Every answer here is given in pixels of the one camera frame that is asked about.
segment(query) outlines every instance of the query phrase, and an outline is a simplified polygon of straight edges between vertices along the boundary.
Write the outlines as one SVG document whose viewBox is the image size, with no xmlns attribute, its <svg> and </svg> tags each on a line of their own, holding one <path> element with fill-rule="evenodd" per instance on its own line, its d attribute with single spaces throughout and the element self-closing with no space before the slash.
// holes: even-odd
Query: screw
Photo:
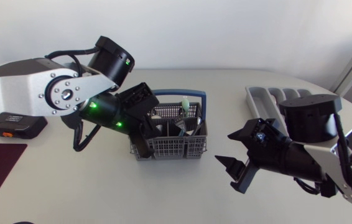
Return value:
<svg viewBox="0 0 352 224">
<path fill-rule="evenodd" d="M 256 138 L 260 141 L 264 140 L 265 135 L 263 133 L 256 133 Z"/>
</svg>

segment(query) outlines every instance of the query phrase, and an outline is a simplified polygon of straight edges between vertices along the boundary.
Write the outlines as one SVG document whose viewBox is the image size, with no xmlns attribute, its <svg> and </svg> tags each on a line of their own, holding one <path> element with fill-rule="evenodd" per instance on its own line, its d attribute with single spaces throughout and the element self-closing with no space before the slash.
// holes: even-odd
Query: black battery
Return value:
<svg viewBox="0 0 352 224">
<path fill-rule="evenodd" d="M 47 120 L 43 116 L 20 114 L 0 114 L 0 136 L 33 139 L 45 128 Z"/>
</svg>

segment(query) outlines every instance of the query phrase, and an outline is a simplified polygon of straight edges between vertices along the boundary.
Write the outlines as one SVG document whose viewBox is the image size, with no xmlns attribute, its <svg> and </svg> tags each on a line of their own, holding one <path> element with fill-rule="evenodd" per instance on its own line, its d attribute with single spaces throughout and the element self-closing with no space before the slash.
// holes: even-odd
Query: white tabletop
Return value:
<svg viewBox="0 0 352 224">
<path fill-rule="evenodd" d="M 260 170 L 246 194 L 238 193 L 214 157 L 247 159 L 246 148 L 227 138 L 252 119 L 245 86 L 327 90 L 253 70 L 136 70 L 121 91 L 140 82 L 206 92 L 208 151 L 202 158 L 138 162 L 127 136 L 106 128 L 75 152 L 73 131 L 51 117 L 35 139 L 0 138 L 28 144 L 0 188 L 0 223 L 352 223 L 352 204 L 340 193 L 309 195 L 286 175 Z M 344 130 L 351 129 L 352 104 L 343 100 L 340 115 Z M 87 124 L 85 132 L 93 127 Z"/>
</svg>

